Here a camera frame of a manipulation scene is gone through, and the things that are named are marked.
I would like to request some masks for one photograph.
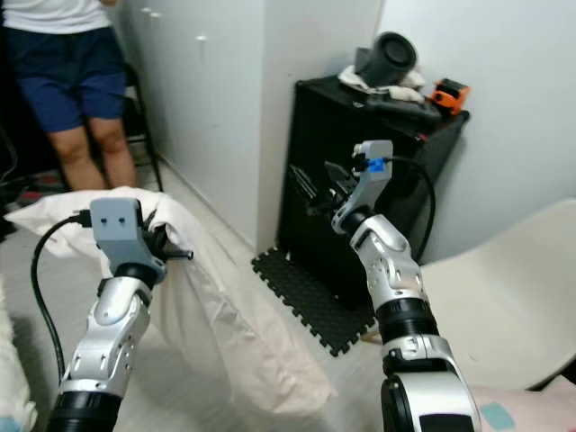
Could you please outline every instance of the black wire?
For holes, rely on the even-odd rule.
[[[386,157],[385,160],[386,162],[401,162],[402,164],[406,164],[415,168],[422,176],[424,183],[426,184],[428,195],[430,197],[430,212],[428,214],[426,229],[424,231],[424,236],[422,237],[422,242],[420,243],[418,251],[414,255],[414,259],[420,262],[420,259],[422,259],[424,251],[426,250],[426,246],[428,245],[430,233],[432,232],[432,226],[434,225],[434,218],[436,217],[436,191],[434,190],[434,183],[432,182],[430,175],[426,172],[426,169],[421,164],[410,159],[409,157],[393,156]]]
[[[40,253],[44,248],[44,245],[50,238],[52,234],[54,234],[57,230],[61,227],[66,225],[67,223],[77,222],[77,216],[70,216],[67,219],[61,220],[52,228],[50,228],[46,234],[44,234],[36,248],[34,249],[34,255],[32,257],[31,267],[30,267],[30,277],[32,281],[32,289],[34,290],[34,297],[36,297],[36,302],[38,303],[38,307],[40,308],[40,312],[42,313],[42,317],[46,322],[46,326],[48,326],[48,332],[50,333],[50,338],[52,339],[52,344],[54,345],[54,351],[56,352],[56,363],[58,365],[58,383],[64,377],[65,366],[64,366],[64,354],[62,353],[62,344],[60,343],[60,337],[58,336],[58,332],[56,330],[56,326],[54,325],[54,321],[48,312],[48,308],[46,307],[46,303],[44,302],[44,298],[42,297],[42,292],[40,290],[40,286],[38,284],[38,262],[40,260]]]

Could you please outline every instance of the white cloth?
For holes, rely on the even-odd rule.
[[[11,419],[22,432],[28,432],[36,422],[36,406],[30,401],[30,388],[12,337],[0,277],[0,419]]]
[[[193,261],[168,262],[166,280],[154,290],[152,321],[197,373],[227,380],[242,410],[306,416],[336,394],[303,343],[288,331],[272,305],[182,205],[163,193],[127,187],[44,198],[6,216],[38,234],[103,196],[138,198],[151,227],[166,224],[170,241],[194,252]],[[47,243],[61,257],[102,258],[90,229],[70,224]]]
[[[342,84],[369,95],[390,94],[392,99],[399,101],[424,103],[424,96],[410,88],[411,86],[421,86],[424,80],[422,75],[416,71],[409,72],[400,85],[385,85],[382,87],[370,87],[361,76],[356,74],[354,66],[346,67],[340,72],[338,79]]]
[[[11,29],[71,34],[109,25],[100,0],[4,0],[4,26]]]

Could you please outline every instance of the leg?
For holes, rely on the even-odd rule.
[[[90,131],[102,151],[112,187],[136,186],[136,168],[120,119],[90,119]]]
[[[106,188],[100,171],[90,158],[88,140],[83,127],[50,132],[48,136],[72,189]]]

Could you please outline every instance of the black cabinet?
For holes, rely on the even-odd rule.
[[[394,155],[414,158],[436,180],[469,113],[436,127],[394,118],[364,108],[366,96],[341,85],[334,76],[299,82],[292,115],[289,163],[302,168],[319,189],[329,187],[324,161],[351,169],[355,144],[391,140]],[[365,273],[348,239],[323,217],[306,214],[305,202],[286,178],[278,246],[324,283],[342,302],[368,300]],[[410,234],[427,198],[418,174],[400,164],[376,204],[405,236]]]

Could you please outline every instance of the floor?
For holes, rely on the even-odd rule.
[[[253,254],[248,246],[167,166],[162,166],[162,176],[166,192],[194,214],[238,264],[252,274],[249,262]],[[48,332],[33,300],[29,282],[30,260],[37,240],[31,233],[19,230],[2,243],[0,274],[4,277],[8,306],[14,322],[14,343],[29,378],[32,398],[38,404],[38,430],[43,430],[57,391],[57,378]],[[150,326],[140,344],[136,367],[115,430],[382,430],[380,348],[359,343],[346,355],[331,357],[266,285],[255,274],[252,275],[251,284],[254,289],[261,290],[293,335],[304,342],[311,355],[326,371],[339,396],[329,401],[315,418],[277,418],[262,421],[258,426],[254,422],[248,424],[242,413],[229,404],[227,393],[218,384],[191,371],[182,357],[168,347],[158,331]],[[41,260],[40,280],[68,358],[84,331],[86,310],[94,301],[98,280],[86,271],[84,262],[56,259],[49,254],[45,254]]]

